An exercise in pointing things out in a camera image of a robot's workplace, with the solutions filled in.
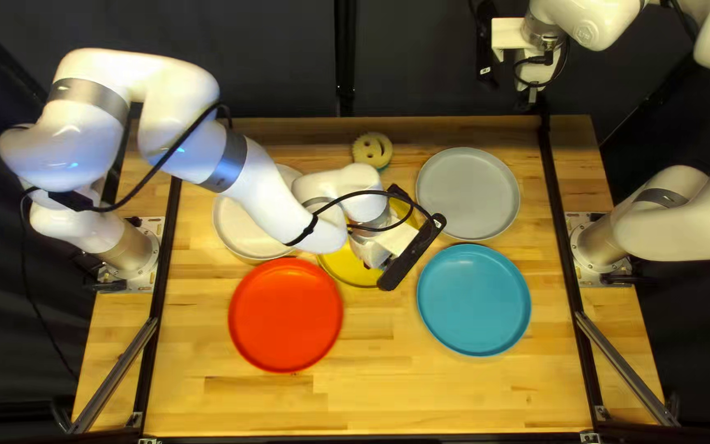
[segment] plate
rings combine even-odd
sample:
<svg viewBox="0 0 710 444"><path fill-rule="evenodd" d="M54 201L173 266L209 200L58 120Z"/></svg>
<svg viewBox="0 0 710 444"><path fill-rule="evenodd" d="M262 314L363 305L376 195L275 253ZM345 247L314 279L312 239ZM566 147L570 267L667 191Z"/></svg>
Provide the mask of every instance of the plate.
<svg viewBox="0 0 710 444"><path fill-rule="evenodd" d="M292 182L302 176L299 171L289 166L281 164L276 166L287 187L291 188ZM294 248L287 247L264 232L231 197L224 197L221 194L215 197L212 224L226 248L251 263L269 261L294 251Z"/></svg>
<svg viewBox="0 0 710 444"><path fill-rule="evenodd" d="M441 213L443 233L485 240L505 231L519 213L519 186L511 170L480 149L449 148L420 169L415 195L429 213Z"/></svg>
<svg viewBox="0 0 710 444"><path fill-rule="evenodd" d="M399 199L390 199L389 202L397 217L404 217L409 211L409 205L406 202ZM420 228L419 223L413 217L410 217L405 224L416 230ZM339 251L318 254L316 259L327 274L352 287L377 288L377 280L383 275L381 269L364 267L363 261L353 252L350 241L347 241Z"/></svg>
<svg viewBox="0 0 710 444"><path fill-rule="evenodd" d="M482 245L440 251L420 274L417 298L429 332L467 356L508 350L530 322L525 278L508 258Z"/></svg>
<svg viewBox="0 0 710 444"><path fill-rule="evenodd" d="M314 365L333 347L343 304L320 267L283 257L251 270L229 305L229 333L245 360L273 373Z"/></svg>

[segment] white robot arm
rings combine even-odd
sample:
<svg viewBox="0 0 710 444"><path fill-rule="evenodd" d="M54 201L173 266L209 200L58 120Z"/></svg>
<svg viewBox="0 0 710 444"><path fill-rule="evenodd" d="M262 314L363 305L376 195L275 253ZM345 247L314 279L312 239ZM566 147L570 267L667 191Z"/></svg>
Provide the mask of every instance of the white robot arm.
<svg viewBox="0 0 710 444"><path fill-rule="evenodd" d="M518 59L547 56L547 63L523 63L515 67L523 81L517 89L537 82L538 90L554 79L561 63L566 35L592 51L603 51L620 37L637 15L659 0L530 0L524 18L492 19L492 49L499 61L505 50L518 50ZM683 13L700 27L694 48L695 61L710 68L710 0L678 0Z"/></svg>
<svg viewBox="0 0 710 444"><path fill-rule="evenodd" d="M0 136L5 163L25 188L39 188L32 193L32 226L46 236L96 254L116 268L143 266L149 254L140 232L113 213L74 211L47 192L75 191L98 206L99 194L91 184L113 164L131 103L143 102L138 147L155 165L218 97L219 87L212 75L191 63L95 48L70 52L57 68L38 122ZM383 189L373 167L351 164L302 178L297 190L301 196L296 198L264 148L228 130L213 114L201 121L161 169L239 201L268 235L312 253L339 250L347 241L347 227L344 213L331 208L319 216L312 230L304 232L315 218L301 205L313 204L306 202L307 197L333 199L354 190ZM354 223L387 226L395 221L385 217L389 207L383 195L359 195L341 205ZM378 243L371 243L366 250L387 251ZM388 257L373 251L364 255L373 261Z"/></svg>
<svg viewBox="0 0 710 444"><path fill-rule="evenodd" d="M710 177L691 166L670 166L572 239L577 262L601 273L627 254L710 259Z"/></svg>

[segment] black backdrop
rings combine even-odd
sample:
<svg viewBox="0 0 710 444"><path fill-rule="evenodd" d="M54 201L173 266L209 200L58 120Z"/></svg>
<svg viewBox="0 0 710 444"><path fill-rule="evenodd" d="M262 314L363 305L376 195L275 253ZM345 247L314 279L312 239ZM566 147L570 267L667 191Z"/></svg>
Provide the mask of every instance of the black backdrop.
<svg viewBox="0 0 710 444"><path fill-rule="evenodd" d="M526 8L526 2L512 0L496 5L501 15L520 16ZM355 115L514 113L505 69L498 70L503 84L498 92L475 80L472 20L466 0L359 0ZM0 0L0 43L43 88L66 52L104 46L201 65L219 80L222 98L236 116L334 115L334 20L328 0ZM573 47L563 75L547 89L552 111L591 114L597 136L606 139L689 49L673 13L649 6L606 51ZM604 148L616 200L676 161L710 169L710 74L696 69L683 78L675 86L682 90L677 98L627 124ZM0 132L38 114L34 100L0 70ZM0 403L75 391L23 299L18 190L0 161ZM83 273L67 259L73 253L44 238L29 241L30 276L39 288L35 298L77 371L92 296L81 290ZM670 279L666 287L641 288L641 303L666 393L681 397L685 421L710 423L710 272L692 273L710 264L677 266L642 267L649 276ZM697 280L684 281L682 273ZM703 328L708 339L692 340L692 328ZM0 438L31 433L19 427L0 427Z"/></svg>

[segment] metal mounting plate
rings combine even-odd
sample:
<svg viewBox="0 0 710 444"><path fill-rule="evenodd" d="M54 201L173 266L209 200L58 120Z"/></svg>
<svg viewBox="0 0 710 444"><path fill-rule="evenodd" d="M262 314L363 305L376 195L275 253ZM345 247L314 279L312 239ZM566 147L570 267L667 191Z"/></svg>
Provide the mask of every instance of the metal mounting plate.
<svg viewBox="0 0 710 444"><path fill-rule="evenodd" d="M569 230L570 242L575 242L579 232L590 224L592 224L592 216L605 213L591 212L591 211L568 211L566 212L566 223L567 229ZM631 276L632 274L632 264L629 259L624 257L620 261L613 264L611 274L618 276ZM588 264L581 264L577 261L576 255L574 259L574 271L577 273L577 281L580 284L580 288L624 288L631 287L631 284L605 284L601 280L601 273L595 268L589 268Z"/></svg>
<svg viewBox="0 0 710 444"><path fill-rule="evenodd" d="M588 444L601 444L601 437L598 433L593 431L582 431L580 432L580 442L587 442Z"/></svg>
<svg viewBox="0 0 710 444"><path fill-rule="evenodd" d="M158 264L159 246L163 240L163 221L165 217L139 217L141 218L141 227L137 229L152 240L152 257L142 269L130 272L127 277L124 277L127 278L127 288L117 291L102 290L100 291L101 293L152 293ZM115 268L104 266L98 271L98 282L111 282L120 279L120 276L122 274Z"/></svg>

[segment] yellow bowl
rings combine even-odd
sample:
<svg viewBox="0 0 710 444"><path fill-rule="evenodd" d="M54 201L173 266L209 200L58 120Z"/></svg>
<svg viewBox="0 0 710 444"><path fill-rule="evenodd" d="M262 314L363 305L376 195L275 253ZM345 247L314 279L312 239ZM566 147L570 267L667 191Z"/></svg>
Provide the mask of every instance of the yellow bowl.
<svg viewBox="0 0 710 444"><path fill-rule="evenodd" d="M409 210L409 205L398 199L391 199L390 207L401 217L404 217ZM413 217L410 217L405 224L415 229L419 228ZM353 253L349 242L335 253L318 254L316 258L327 274L353 287L376 288L377 280L383 275L381 269L366 268L363 261Z"/></svg>

